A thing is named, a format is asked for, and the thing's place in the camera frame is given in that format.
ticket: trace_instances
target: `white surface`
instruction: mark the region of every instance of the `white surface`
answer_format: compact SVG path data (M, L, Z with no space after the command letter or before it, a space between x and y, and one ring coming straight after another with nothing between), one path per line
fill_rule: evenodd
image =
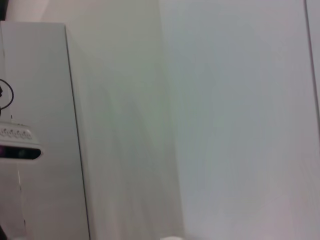
M7 80L1 30L0 78ZM9 103L11 95L9 95L10 90L3 82L0 82L0 86L3 90L0 107L4 107ZM1 111L0 121L8 123L10 120L11 113L8 107ZM26 234L17 164L0 162L0 226L10 238L25 236Z
M50 0L13 0L8 4L6 14L16 21L40 21Z
M66 23L93 239L181 236L158 1L51 0L41 21Z
M19 164L28 240L88 240L85 195L65 26L1 22L10 106L45 148L36 164Z
M160 12L186 239L320 239L303 1L160 0Z
M160 240L183 240L183 239L177 236L169 236L169 237L161 238Z

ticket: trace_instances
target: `cabinet door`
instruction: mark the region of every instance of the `cabinet door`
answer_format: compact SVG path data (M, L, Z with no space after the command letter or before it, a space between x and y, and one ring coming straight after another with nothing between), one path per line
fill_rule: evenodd
M18 165L28 240L88 240L65 26L2 22L1 28L13 121L32 127L45 149L36 164Z

